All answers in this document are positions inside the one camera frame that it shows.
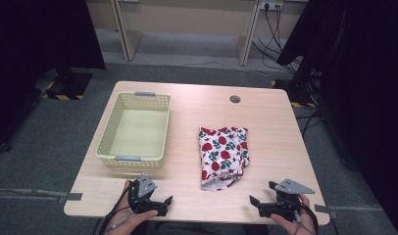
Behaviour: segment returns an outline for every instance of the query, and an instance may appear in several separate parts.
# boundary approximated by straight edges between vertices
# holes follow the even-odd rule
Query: hand
[[[129,180],[127,180],[125,182],[124,190],[129,186],[129,184],[130,184],[130,182],[129,182]],[[105,234],[128,235],[141,222],[157,215],[158,212],[155,210],[146,211],[144,213],[133,213],[131,208],[129,207],[127,197],[128,197],[128,192],[125,193],[123,199],[120,201],[119,206],[116,209],[116,214],[113,216],[113,218],[111,218],[111,221],[107,225],[107,229],[111,228],[111,226],[113,226],[113,224],[118,222],[120,219],[123,219],[126,216],[128,216],[128,218],[126,219],[126,221],[123,224],[121,224],[120,226],[111,230],[109,233],[105,233]]]
[[[300,194],[299,198],[302,203],[308,208],[310,207],[310,201],[304,194]],[[271,218],[285,230],[288,235],[316,235],[315,225],[312,219],[305,210],[300,210],[300,218],[302,219],[301,224],[298,222],[290,222],[282,216],[272,213]]]

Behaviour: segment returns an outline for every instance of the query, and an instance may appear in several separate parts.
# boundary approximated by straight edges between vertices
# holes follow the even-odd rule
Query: round hole
[[[230,100],[230,102],[235,103],[235,104],[238,104],[239,102],[241,102],[241,98],[239,96],[235,96],[235,95],[229,97],[229,100]]]

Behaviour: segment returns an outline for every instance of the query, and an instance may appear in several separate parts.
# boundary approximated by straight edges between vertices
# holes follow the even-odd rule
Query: yellow basket
[[[170,107],[170,95],[119,93],[96,156],[113,168],[161,168]]]

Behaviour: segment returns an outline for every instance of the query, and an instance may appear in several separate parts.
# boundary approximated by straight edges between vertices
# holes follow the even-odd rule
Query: power strip
[[[282,0],[263,0],[260,9],[266,11],[266,4],[269,4],[269,11],[278,11],[281,10],[282,3]]]

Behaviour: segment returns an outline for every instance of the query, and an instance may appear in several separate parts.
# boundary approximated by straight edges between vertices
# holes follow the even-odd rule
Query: light wood tabletop
[[[290,178],[316,191],[307,195],[314,205],[324,206],[323,195],[304,145],[287,95],[282,90],[210,85],[189,85],[120,81],[116,84],[93,136],[71,193],[79,201],[67,201],[70,216],[103,217],[114,206],[127,178],[136,171],[112,170],[96,157],[103,128],[120,92],[149,91],[170,94],[171,114],[164,166],[150,172],[158,185],[151,200],[164,202],[173,196],[166,216],[155,220],[205,221],[269,224],[259,217],[249,196],[262,203],[274,203],[275,191],[269,181]],[[240,97],[239,103],[229,98]],[[222,191],[201,189],[199,128],[225,126],[248,128],[250,164],[243,177]],[[329,222],[326,213],[315,212],[319,225]]]

